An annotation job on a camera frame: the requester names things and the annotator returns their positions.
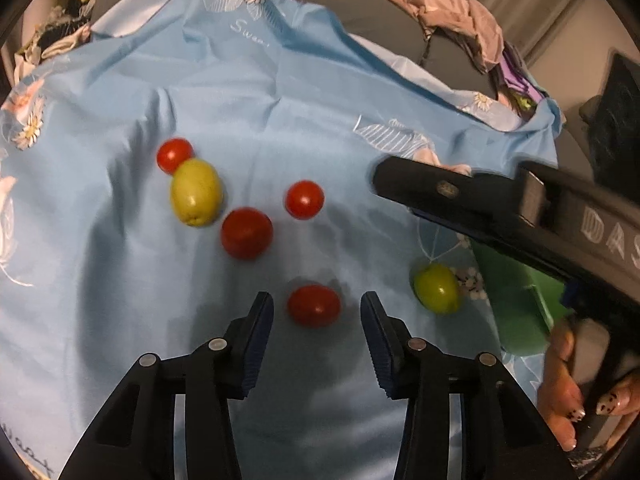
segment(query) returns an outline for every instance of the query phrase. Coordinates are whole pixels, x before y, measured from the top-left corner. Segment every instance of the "blue cloth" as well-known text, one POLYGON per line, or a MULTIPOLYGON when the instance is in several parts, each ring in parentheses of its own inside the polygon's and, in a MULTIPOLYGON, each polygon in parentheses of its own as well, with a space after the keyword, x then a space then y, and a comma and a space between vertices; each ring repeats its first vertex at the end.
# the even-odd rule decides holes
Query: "blue cloth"
MULTIPOLYGON (((273 332, 257 387, 230 406, 244 478, 392 478, 406 404, 377 386, 361 295, 377 291, 445 352, 500 348, 468 241, 373 195, 372 165, 431 150, 442 164, 512 174, 519 157, 555 163, 559 129, 545 100, 514 132, 494 130, 295 0, 170 0, 135 33, 38 67, 0 114, 0 421, 51 478, 140 354, 191 352, 260 290, 276 302, 273 332), (194 229, 175 218, 155 162, 172 136, 218 170, 225 213, 270 216, 274 241, 259 259, 231 259, 220 221, 194 229), (303 178, 326 195, 307 222, 282 205, 303 178), (411 271, 433 260, 466 290, 451 316, 412 293, 411 271), (340 294, 334 325, 306 330, 286 316, 308 281, 340 294)), ((512 364, 539 380, 539 356, 512 364)), ((456 410, 452 421, 456 463, 456 410)))

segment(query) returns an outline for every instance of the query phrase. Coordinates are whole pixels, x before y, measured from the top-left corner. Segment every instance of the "green fruit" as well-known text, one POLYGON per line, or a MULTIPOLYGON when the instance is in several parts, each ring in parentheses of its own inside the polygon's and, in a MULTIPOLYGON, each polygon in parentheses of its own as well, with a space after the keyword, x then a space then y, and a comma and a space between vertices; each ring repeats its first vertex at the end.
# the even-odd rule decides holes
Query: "green fruit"
POLYGON ((451 314, 460 307, 458 280, 449 267, 441 264, 431 264, 416 275, 414 293, 436 314, 451 314))
POLYGON ((210 224, 220 213, 222 199, 222 182, 208 162, 190 158, 175 170, 171 206, 180 222, 193 227, 210 224))

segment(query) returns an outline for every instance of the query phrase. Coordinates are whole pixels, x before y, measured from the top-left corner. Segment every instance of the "fingernail with black dots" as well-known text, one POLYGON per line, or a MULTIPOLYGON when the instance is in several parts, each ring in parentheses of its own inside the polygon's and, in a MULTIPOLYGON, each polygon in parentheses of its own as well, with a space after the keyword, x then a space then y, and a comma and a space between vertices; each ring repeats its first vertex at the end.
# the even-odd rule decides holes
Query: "fingernail with black dots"
POLYGON ((596 406, 596 415, 609 415, 618 405, 618 396, 616 394, 604 394, 598 400, 596 406))
POLYGON ((568 413, 566 418, 568 418, 571 422, 580 422, 581 420, 583 420, 584 415, 584 410, 582 408, 579 408, 578 410, 573 410, 572 412, 568 413))

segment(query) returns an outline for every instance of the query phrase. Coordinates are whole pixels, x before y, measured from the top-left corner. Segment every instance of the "hand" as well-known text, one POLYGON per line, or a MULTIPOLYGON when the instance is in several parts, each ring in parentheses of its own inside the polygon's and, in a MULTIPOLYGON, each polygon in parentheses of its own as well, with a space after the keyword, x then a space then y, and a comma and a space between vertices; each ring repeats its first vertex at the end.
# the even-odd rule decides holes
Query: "hand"
MULTIPOLYGON (((559 321, 551 332, 545 354, 543 381, 538 389, 538 411, 545 419, 565 451, 575 447, 572 422, 582 420, 584 399, 580 388, 571 378, 567 361, 574 352, 575 338, 565 320, 559 321)), ((640 370, 622 379, 598 401, 600 415, 623 415, 615 432, 607 442, 607 449, 615 446, 640 411, 640 370)))

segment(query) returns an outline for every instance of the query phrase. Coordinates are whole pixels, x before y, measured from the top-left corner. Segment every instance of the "red tomato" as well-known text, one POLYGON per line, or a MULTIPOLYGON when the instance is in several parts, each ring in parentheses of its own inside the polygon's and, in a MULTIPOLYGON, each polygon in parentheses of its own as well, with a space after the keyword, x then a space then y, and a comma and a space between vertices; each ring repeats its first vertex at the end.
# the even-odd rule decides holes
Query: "red tomato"
POLYGON ((316 216, 324 205, 324 192, 315 182, 301 180, 287 191, 284 207, 298 220, 309 220, 316 216))
POLYGON ((241 207, 229 213, 220 229, 225 251, 239 260, 253 260, 273 240, 273 225, 262 211, 241 207))
POLYGON ((193 156, 193 147, 186 139, 175 137, 169 139, 158 149, 156 162, 162 171, 167 174, 174 174, 185 160, 193 156))
POLYGON ((287 310, 300 325, 326 326, 338 319, 340 298, 327 286, 305 285, 289 297, 287 310))

